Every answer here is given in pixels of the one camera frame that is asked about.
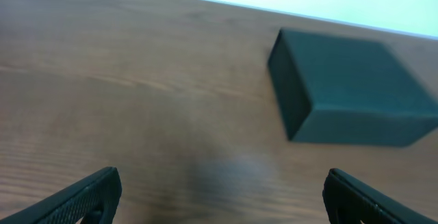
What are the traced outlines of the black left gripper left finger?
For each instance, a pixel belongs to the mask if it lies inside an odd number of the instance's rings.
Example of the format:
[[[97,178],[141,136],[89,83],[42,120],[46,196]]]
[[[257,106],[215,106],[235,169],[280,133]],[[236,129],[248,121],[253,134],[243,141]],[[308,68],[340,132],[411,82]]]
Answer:
[[[1,224],[111,224],[122,194],[118,170],[105,167],[1,220]]]

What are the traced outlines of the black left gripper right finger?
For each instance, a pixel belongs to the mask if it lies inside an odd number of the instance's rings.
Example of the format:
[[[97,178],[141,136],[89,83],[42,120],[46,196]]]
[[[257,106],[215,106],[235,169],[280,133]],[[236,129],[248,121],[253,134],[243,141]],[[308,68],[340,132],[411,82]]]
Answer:
[[[331,224],[437,224],[336,168],[328,172],[322,196]]]

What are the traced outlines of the black gift box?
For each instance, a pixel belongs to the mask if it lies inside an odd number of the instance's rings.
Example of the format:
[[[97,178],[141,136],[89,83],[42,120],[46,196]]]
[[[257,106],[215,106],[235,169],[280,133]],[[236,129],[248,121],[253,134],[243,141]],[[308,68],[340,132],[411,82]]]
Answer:
[[[281,29],[268,70],[290,141],[405,147],[437,102],[382,43]]]

